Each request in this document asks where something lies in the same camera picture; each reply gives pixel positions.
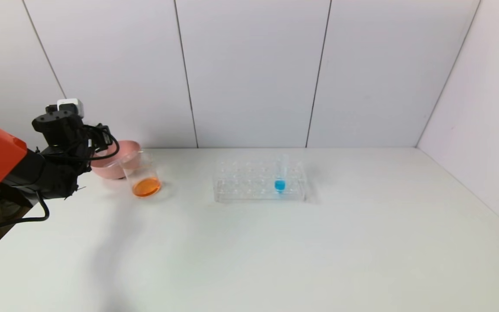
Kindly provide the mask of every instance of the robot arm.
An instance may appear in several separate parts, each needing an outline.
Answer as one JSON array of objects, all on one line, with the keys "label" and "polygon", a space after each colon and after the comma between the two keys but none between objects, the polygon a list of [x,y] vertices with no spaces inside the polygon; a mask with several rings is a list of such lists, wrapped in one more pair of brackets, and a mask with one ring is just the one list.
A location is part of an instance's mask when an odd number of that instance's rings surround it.
[{"label": "robot arm", "polygon": [[[107,126],[82,122],[83,105],[77,99],[64,99],[46,107],[45,114],[32,121],[43,134],[48,147],[33,152],[26,144],[0,129],[0,186],[11,186],[28,199],[66,198],[77,189],[77,178],[91,171],[92,160],[119,152],[117,140]],[[107,156],[93,155],[115,143]]]}]

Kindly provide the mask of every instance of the panel seam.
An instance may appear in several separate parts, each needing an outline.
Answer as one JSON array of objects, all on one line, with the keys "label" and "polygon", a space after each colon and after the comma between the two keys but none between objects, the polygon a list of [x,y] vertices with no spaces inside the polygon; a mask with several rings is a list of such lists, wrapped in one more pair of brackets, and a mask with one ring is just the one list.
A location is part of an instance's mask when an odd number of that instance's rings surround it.
[{"label": "panel seam", "polygon": [[190,83],[188,81],[188,69],[186,68],[186,57],[184,56],[184,44],[182,44],[182,34],[180,32],[180,18],[178,17],[178,8],[175,3],[176,26],[178,27],[178,39],[180,40],[180,50],[182,51],[182,63],[184,64],[184,77],[186,77],[186,87],[188,87],[188,101],[190,102],[190,112],[192,113],[192,124],[194,125],[194,136],[196,136],[196,148],[200,148],[198,144],[198,132],[196,131],[196,119],[194,118],[194,107],[192,106],[192,94],[190,92]]},{"label": "panel seam", "polygon": [[432,107],[432,110],[430,112],[430,116],[428,116],[428,120],[424,124],[424,128],[421,131],[421,135],[419,136],[417,140],[417,144],[415,144],[415,147],[418,148],[419,142],[421,142],[421,138],[424,135],[424,132],[426,131],[426,128],[428,127],[428,123],[430,123],[430,120],[432,119],[432,115],[434,115],[434,112],[436,110],[436,107],[438,106],[438,103],[440,102],[440,99],[442,98],[442,94],[444,93],[444,89],[446,89],[446,85],[448,84],[448,81],[450,81],[450,77],[452,76],[452,72],[454,71],[454,68],[456,67],[457,60],[459,59],[459,56],[461,55],[461,50],[463,49],[463,46],[465,45],[465,41],[467,41],[467,36],[469,36],[469,31],[471,31],[471,26],[473,26],[473,22],[475,20],[475,17],[477,16],[477,12],[479,11],[479,8],[481,7],[481,2],[483,0],[479,0],[477,4],[477,8],[475,9],[475,12],[473,14],[473,18],[471,18],[471,23],[469,24],[469,27],[467,28],[467,32],[465,33],[465,37],[463,37],[463,41],[461,42],[461,46],[459,47],[459,51],[457,51],[457,56],[452,64],[452,68],[450,69],[450,73],[448,74],[448,77],[446,78],[446,81],[444,82],[444,86],[442,86],[442,90],[440,91],[440,94],[438,95],[438,98],[436,99],[436,103]]},{"label": "panel seam", "polygon": [[319,86],[319,75],[321,73],[321,63],[323,63],[324,44],[327,41],[328,20],[331,18],[331,7],[332,7],[332,0],[328,4],[327,24],[325,25],[325,28],[324,28],[323,47],[321,48],[321,58],[319,59],[319,69],[317,70],[317,81],[315,82],[315,92],[313,93],[313,103],[311,104],[311,115],[309,116],[309,126],[307,127],[307,138],[305,139],[305,148],[307,148],[307,144],[309,144],[309,133],[311,132],[311,121],[313,120],[313,109],[315,109],[315,99],[317,97],[317,87]]},{"label": "panel seam", "polygon": [[34,22],[32,20],[32,16],[30,16],[30,12],[28,11],[28,7],[26,6],[26,2],[24,2],[24,0],[21,0],[21,1],[22,1],[22,5],[24,6],[24,10],[26,10],[26,15],[28,15],[28,20],[30,20],[30,25],[32,25],[32,29],[34,30],[34,34],[36,34],[36,38],[38,39],[38,43],[40,44],[40,47],[42,48],[43,55],[45,55],[45,59],[49,65],[49,68],[51,69],[51,73],[53,73],[53,77],[55,78],[55,81],[57,82],[57,85],[59,86],[61,93],[63,93],[63,98],[66,99],[67,95],[65,95],[65,91],[63,90],[63,87],[61,86],[61,82],[59,81],[59,78],[57,78],[57,74],[55,73],[55,70],[53,69],[53,65],[51,65],[51,62],[49,61],[49,57],[47,56],[47,52],[45,51],[45,48],[43,47],[42,40],[40,39],[38,31],[36,30],[36,26],[34,26]]}]

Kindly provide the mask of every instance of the test tube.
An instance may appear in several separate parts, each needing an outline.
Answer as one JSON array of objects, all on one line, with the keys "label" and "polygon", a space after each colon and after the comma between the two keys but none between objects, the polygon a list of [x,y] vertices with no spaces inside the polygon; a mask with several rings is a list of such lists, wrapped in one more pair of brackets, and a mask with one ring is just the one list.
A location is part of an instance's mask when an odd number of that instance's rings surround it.
[{"label": "test tube", "polygon": [[282,193],[286,188],[286,175],[288,173],[288,155],[283,154],[277,159],[277,172],[275,180],[275,189]]}]

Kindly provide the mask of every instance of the white table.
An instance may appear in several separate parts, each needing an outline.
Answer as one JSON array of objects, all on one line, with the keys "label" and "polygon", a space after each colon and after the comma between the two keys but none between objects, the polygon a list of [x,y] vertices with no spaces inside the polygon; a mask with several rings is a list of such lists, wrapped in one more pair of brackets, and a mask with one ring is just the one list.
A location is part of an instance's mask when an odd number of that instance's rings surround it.
[{"label": "white table", "polygon": [[499,218],[419,150],[283,150],[308,201],[255,204],[215,159],[279,150],[152,152],[154,197],[85,174],[0,241],[0,312],[499,311]]}]

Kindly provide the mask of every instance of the blue liquid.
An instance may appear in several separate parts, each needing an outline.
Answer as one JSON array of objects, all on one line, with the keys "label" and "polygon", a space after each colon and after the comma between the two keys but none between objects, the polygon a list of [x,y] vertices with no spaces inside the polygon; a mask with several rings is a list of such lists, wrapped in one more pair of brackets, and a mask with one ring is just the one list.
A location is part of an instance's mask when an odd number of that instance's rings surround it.
[{"label": "blue liquid", "polygon": [[277,190],[277,192],[282,193],[285,188],[286,188],[286,181],[284,180],[275,181],[275,189]]}]

